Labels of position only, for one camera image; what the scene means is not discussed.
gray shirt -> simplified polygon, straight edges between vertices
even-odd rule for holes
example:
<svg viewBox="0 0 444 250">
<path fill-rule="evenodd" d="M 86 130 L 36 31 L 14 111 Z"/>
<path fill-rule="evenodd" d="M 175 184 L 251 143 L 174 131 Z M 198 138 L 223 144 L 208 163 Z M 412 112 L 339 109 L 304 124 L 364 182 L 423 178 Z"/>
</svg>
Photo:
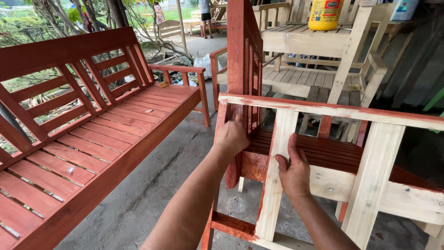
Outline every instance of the gray shirt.
<svg viewBox="0 0 444 250">
<path fill-rule="evenodd" d="M 211 0 L 199 0 L 201 14 L 210 13 L 210 2 Z"/>
</svg>

black shorts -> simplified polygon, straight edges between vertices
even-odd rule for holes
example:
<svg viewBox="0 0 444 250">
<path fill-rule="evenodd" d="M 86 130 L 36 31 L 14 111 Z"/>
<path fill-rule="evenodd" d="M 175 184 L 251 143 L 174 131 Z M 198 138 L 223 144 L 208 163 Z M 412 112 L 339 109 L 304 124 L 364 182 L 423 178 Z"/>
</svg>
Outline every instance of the black shorts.
<svg viewBox="0 0 444 250">
<path fill-rule="evenodd" d="M 200 15 L 201 15 L 200 17 L 201 21 L 211 20 L 211 13 L 202 13 Z"/>
</svg>

red stain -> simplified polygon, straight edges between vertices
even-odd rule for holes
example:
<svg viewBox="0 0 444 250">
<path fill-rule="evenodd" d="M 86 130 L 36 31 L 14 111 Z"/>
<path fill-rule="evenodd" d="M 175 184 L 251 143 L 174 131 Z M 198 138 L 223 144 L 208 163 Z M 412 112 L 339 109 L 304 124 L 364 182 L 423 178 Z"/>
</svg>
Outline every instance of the red stain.
<svg viewBox="0 0 444 250">
<path fill-rule="evenodd" d="M 380 238 L 380 239 L 384 239 L 384 237 L 382 237 L 382 234 L 381 233 L 376 233 L 375 234 L 378 238 Z"/>
</svg>

plastic bag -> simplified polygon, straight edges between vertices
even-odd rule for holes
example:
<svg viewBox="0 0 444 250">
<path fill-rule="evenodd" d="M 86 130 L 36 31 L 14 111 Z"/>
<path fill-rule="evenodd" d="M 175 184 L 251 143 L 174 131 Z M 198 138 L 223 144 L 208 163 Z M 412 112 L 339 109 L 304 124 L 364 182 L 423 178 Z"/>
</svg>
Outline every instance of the plastic bag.
<svg viewBox="0 0 444 250">
<path fill-rule="evenodd" d="M 211 78 L 211 60 L 210 60 L 210 54 L 206 54 L 203 58 L 198 57 L 199 52 L 196 53 L 196 57 L 194 58 L 194 67 L 202 67 L 205 68 L 205 72 L 203 73 L 204 79 Z M 220 62 L 218 61 L 219 69 L 218 71 L 222 70 L 222 66 Z"/>
</svg>

hand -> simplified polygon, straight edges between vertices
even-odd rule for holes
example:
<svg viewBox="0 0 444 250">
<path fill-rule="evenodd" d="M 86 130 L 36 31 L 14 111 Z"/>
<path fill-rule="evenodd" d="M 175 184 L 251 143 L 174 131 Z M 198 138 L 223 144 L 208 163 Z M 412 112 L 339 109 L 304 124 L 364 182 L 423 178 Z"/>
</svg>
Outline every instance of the hand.
<svg viewBox="0 0 444 250">
<path fill-rule="evenodd" d="M 290 167 L 287 167 L 287 159 L 280 154 L 276 155 L 279 163 L 279 178 L 285 193 L 291 198 L 310 196 L 310 166 L 304 151 L 296 148 L 297 134 L 293 133 L 288 139 L 288 154 Z"/>
<path fill-rule="evenodd" d="M 217 132 L 214 146 L 222 147 L 234 155 L 246 149 L 248 141 L 241 115 L 236 115 L 234 121 L 228 121 Z"/>
</svg>

